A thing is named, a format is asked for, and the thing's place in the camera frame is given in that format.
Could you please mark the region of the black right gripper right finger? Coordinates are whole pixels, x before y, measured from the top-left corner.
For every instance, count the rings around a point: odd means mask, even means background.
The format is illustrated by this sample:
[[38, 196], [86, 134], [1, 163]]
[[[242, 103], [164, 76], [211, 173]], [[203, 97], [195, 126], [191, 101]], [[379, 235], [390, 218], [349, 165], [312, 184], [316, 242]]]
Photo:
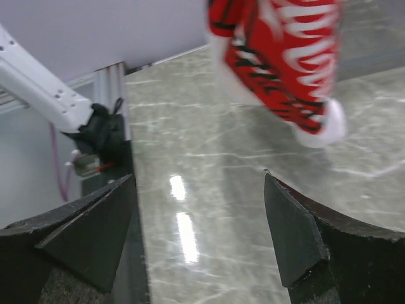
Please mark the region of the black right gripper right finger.
[[403, 303], [404, 234], [367, 224], [266, 174], [266, 216], [292, 303]]

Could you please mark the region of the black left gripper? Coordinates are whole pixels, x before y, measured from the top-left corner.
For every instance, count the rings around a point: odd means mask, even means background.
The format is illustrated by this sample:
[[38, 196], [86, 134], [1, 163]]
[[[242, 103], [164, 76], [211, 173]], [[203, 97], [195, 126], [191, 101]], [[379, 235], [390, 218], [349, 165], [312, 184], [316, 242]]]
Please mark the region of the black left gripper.
[[123, 115], [119, 114], [122, 103], [115, 103], [110, 112], [105, 106], [94, 103], [92, 115], [86, 125], [75, 133], [65, 136], [75, 142], [78, 150], [85, 155], [95, 155], [103, 163], [118, 165], [125, 150], [125, 126]]

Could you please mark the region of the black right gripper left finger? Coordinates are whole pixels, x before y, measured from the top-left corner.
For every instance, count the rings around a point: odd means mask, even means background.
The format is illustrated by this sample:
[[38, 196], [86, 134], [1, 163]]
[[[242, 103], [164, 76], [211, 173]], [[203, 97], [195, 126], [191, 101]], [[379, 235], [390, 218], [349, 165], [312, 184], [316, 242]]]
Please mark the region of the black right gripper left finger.
[[1, 303], [101, 303], [113, 289], [135, 177], [1, 229]]

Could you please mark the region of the white t shirt red print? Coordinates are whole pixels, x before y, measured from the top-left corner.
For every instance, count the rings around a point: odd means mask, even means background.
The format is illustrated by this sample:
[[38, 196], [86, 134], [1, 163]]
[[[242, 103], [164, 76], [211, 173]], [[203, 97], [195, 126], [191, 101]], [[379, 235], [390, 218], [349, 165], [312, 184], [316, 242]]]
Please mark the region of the white t shirt red print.
[[341, 140], [346, 117], [333, 89], [342, 9], [342, 1], [208, 1], [220, 87], [235, 102], [267, 107], [303, 146]]

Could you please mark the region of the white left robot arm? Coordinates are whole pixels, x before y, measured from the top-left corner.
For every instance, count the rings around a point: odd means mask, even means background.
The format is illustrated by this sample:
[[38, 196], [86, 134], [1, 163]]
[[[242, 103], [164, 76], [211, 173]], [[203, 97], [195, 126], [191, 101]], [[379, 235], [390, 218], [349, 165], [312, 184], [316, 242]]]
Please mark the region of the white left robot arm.
[[103, 163], [121, 162], [125, 150], [123, 98], [112, 110], [71, 89], [1, 28], [1, 88], [48, 119], [80, 152]]

